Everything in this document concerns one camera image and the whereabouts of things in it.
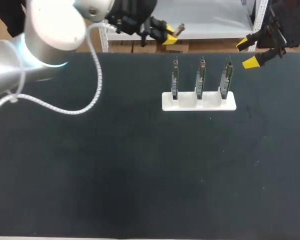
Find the dark mat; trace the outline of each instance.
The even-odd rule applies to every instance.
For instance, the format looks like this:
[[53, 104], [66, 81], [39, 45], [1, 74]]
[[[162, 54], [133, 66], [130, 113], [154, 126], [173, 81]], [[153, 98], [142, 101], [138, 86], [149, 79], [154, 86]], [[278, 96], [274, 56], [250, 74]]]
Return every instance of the dark mat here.
[[[205, 54], [205, 90], [226, 54]], [[163, 112], [173, 54], [100, 54], [103, 92], [88, 113], [20, 100], [0, 109], [0, 236], [300, 238], [300, 53], [244, 70], [231, 54], [233, 112]], [[180, 91], [201, 54], [179, 55]], [[24, 92], [86, 106], [91, 56]]]

